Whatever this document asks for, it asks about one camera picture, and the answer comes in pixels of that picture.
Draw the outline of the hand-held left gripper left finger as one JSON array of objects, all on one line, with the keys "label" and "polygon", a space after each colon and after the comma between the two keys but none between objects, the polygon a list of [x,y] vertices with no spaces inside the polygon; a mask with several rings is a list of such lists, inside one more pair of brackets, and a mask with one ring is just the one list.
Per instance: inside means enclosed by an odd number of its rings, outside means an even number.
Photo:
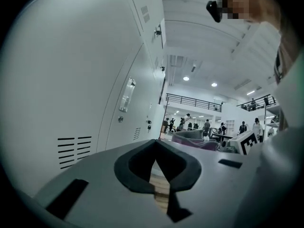
[{"label": "hand-held left gripper left finger", "polygon": [[[50,180],[35,195],[44,209],[39,215],[50,228],[164,228],[171,219],[157,206],[154,195],[128,190],[115,176],[121,155],[146,144],[140,141],[92,154]],[[64,219],[45,209],[73,180],[87,181]]]}]

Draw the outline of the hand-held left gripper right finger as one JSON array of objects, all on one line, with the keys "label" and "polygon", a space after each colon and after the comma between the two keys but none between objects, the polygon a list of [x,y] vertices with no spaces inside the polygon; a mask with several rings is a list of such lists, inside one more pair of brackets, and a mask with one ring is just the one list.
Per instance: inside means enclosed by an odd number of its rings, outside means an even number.
[{"label": "hand-held left gripper right finger", "polygon": [[167,140],[158,143],[196,158],[201,174],[191,189],[177,192],[181,208],[191,215],[161,228],[235,228],[242,199],[260,166],[261,145],[248,155],[198,149]]}]

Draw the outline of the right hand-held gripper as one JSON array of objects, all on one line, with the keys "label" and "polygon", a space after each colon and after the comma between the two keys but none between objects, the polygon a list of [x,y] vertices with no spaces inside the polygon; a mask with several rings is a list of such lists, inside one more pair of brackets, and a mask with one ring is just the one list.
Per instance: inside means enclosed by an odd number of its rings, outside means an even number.
[{"label": "right hand-held gripper", "polygon": [[255,132],[253,130],[244,132],[229,139],[223,147],[223,152],[238,153],[240,155],[248,155],[251,148],[258,144]]}]

